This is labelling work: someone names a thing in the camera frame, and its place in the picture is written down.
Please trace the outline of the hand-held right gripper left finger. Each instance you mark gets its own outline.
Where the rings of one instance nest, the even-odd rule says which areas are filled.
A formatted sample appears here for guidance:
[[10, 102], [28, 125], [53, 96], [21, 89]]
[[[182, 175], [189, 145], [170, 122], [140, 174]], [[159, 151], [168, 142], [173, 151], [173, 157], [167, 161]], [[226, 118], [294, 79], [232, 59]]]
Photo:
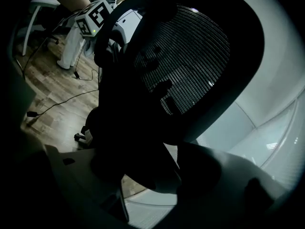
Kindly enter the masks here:
[[129, 215], [121, 181], [99, 177], [92, 170], [94, 149], [60, 153], [46, 145], [45, 152], [64, 200], [78, 224], [127, 224]]

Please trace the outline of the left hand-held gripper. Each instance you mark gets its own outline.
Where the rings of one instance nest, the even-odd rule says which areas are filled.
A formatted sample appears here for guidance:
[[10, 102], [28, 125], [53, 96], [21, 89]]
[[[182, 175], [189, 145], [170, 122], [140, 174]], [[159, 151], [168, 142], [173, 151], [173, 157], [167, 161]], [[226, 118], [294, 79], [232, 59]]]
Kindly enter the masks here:
[[112, 12], [112, 7], [106, 0], [97, 0], [90, 3], [75, 18], [82, 37], [86, 40], [84, 55], [91, 56], [94, 52], [95, 36], [100, 31], [105, 20]]

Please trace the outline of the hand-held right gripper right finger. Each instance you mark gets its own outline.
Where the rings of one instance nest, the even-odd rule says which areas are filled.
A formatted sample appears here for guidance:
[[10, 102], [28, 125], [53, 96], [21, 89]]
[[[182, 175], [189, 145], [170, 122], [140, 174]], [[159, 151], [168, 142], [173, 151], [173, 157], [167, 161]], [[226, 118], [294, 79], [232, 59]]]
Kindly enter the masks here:
[[182, 184], [158, 229], [255, 229], [287, 195], [246, 158], [191, 143], [177, 149]]

